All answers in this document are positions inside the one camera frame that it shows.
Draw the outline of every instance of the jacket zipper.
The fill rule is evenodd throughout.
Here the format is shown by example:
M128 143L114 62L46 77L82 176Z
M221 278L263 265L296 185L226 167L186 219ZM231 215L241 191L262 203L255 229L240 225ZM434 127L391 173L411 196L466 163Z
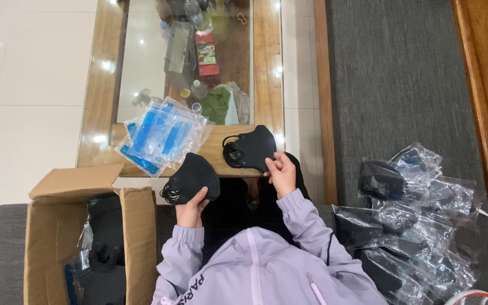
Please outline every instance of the jacket zipper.
M252 299L254 305L261 305L263 302L261 300L261 295L259 294L260 288L260 281L259 281L259 273L258 273L258 264L259 264L259 255L257 253L257 248L255 247L255 239L253 238L252 229L246 229L246 234L248 235L248 242L249 247L252 252L252 270L251 270L251 279L252 279Z

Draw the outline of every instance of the lavender jacket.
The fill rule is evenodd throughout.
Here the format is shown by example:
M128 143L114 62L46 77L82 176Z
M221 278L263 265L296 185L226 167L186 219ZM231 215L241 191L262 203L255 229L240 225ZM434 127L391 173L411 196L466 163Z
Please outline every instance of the lavender jacket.
M361 261L351 258L298 189L277 203L302 250L252 227L227 240L200 269L204 228L175 226L157 266L152 305L321 304L320 298L326 304L387 304Z

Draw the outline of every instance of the person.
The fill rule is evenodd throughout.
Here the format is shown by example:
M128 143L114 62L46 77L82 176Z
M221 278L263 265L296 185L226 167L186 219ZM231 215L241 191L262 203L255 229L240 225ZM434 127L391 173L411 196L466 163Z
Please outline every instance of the person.
M213 202L203 188L176 206L152 304L387 304L319 217L296 158L275 159L257 206L241 179L220 179Z

